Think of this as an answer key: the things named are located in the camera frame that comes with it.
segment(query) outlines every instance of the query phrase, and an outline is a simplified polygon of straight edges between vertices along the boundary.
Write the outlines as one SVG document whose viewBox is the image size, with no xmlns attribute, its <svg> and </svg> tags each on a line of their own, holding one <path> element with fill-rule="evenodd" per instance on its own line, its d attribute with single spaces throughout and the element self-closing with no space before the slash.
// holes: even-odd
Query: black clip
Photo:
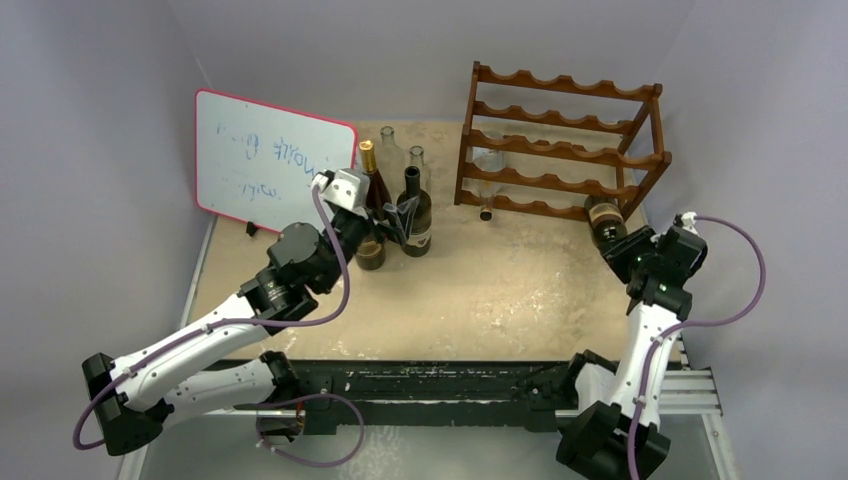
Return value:
<svg viewBox="0 0 848 480">
<path fill-rule="evenodd" d="M 247 222 L 247 230 L 246 230 L 246 232 L 247 232 L 247 235 L 248 235 L 250 238 L 253 238 L 253 237 L 256 235 L 256 232 L 258 232 L 258 231 L 259 231 L 259 227 L 257 227 L 255 223 L 253 223 L 253 222 Z"/>
</svg>

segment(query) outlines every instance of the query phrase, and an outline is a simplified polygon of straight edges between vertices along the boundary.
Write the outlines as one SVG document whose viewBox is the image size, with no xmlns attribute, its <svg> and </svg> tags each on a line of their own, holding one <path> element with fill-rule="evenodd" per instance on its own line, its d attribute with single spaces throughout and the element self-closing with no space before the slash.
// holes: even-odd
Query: brown glass bottle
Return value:
<svg viewBox="0 0 848 480">
<path fill-rule="evenodd" d="M 398 196 L 397 204 L 418 196 L 418 207 L 412 214 L 412 231 L 403 251 L 410 257 L 421 257 L 430 251 L 432 235 L 430 225 L 432 224 L 433 202 L 430 195 L 421 189 L 421 172 L 417 167 L 407 167 L 404 170 L 406 190 Z"/>
<path fill-rule="evenodd" d="M 386 213 L 383 205 L 391 202 L 389 191 L 380 170 L 377 169 L 377 159 L 374 155 L 374 144 L 371 140 L 359 142 L 359 151 L 362 154 L 362 166 L 371 183 L 368 186 L 368 194 L 365 197 L 365 206 L 371 210 L 379 220 L 385 220 Z M 365 240 L 356 249 L 356 264 L 363 270 L 376 270 L 386 262 L 386 247 L 378 242 L 373 234 L 365 237 Z"/>
<path fill-rule="evenodd" d="M 609 242 L 627 236 L 624 217 L 614 199 L 592 195 L 586 198 L 583 206 L 589 215 L 592 242 L 596 247 L 602 248 Z"/>
</svg>

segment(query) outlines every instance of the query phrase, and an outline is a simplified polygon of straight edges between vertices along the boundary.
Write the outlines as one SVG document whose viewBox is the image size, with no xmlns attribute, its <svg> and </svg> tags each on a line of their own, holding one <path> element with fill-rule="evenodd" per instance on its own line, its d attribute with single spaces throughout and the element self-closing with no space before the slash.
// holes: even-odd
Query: white wall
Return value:
<svg viewBox="0 0 848 480">
<path fill-rule="evenodd" d="M 178 322 L 207 218 L 191 194 L 201 86 L 164 0 L 2 2 L 3 478 L 115 478 L 117 459 L 71 446 L 80 363 Z"/>
<path fill-rule="evenodd" d="M 715 368 L 744 478 L 848 470 L 846 21 L 839 0 L 700 0 L 656 75 L 674 162 L 647 199 L 652 223 L 725 217 L 769 268 L 748 318 L 686 335 L 693 360 Z M 755 262 L 721 227 L 700 231 L 710 256 L 692 317 L 718 319 L 750 298 Z"/>
<path fill-rule="evenodd" d="M 525 68 L 587 84 L 650 83 L 693 3 L 171 0 L 215 88 L 356 119 L 462 118 L 474 60 L 504 74 Z M 618 120 L 638 108 L 591 99 L 585 111 L 574 96 L 565 97 L 576 105 L 533 104 L 526 90 L 510 90 L 531 110 Z"/>
</svg>

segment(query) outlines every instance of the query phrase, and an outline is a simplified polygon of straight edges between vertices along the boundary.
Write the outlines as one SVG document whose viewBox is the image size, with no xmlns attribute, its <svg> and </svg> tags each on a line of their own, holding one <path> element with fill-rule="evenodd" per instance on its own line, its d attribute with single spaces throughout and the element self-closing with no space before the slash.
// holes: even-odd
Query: wooden tabletop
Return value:
<svg viewBox="0 0 848 480">
<path fill-rule="evenodd" d="M 356 124 L 360 139 L 379 141 L 384 122 Z M 253 358 L 281 350 L 292 358 L 379 360 L 568 360 L 591 349 L 617 359 L 627 338 L 628 297 L 592 245 L 585 223 L 495 211 L 482 222 L 477 207 L 453 205 L 461 124 L 394 123 L 398 144 L 421 145 L 433 170 L 433 240 L 421 258 L 388 247 L 377 271 L 351 262 L 350 304 L 329 324 L 287 329 L 230 358 Z M 587 132 L 575 136 L 557 127 L 492 124 L 531 139 L 570 140 L 589 149 L 615 145 L 618 136 Z M 554 172 L 566 181 L 595 178 L 615 186 L 611 167 L 506 154 L 522 174 Z M 379 165 L 397 179 L 400 166 Z M 582 195 L 505 187 L 517 201 L 535 196 L 555 207 L 581 204 Z M 628 222 L 643 224 L 641 212 Z M 250 238 L 243 223 L 218 218 L 198 280 L 191 319 L 205 315 L 264 267 L 275 235 Z M 316 296 L 318 318 L 334 310 L 341 284 Z"/>
</svg>

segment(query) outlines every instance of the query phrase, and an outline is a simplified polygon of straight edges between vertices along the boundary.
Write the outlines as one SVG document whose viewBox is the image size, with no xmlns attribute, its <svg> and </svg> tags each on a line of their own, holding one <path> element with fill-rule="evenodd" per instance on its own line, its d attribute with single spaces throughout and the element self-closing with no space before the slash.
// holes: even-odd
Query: gold foil bottle top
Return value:
<svg viewBox="0 0 848 480">
<path fill-rule="evenodd" d="M 377 157 L 374 156 L 374 142 L 365 140 L 359 142 L 359 150 L 362 152 L 362 167 L 365 173 L 373 173 L 377 170 Z"/>
</svg>

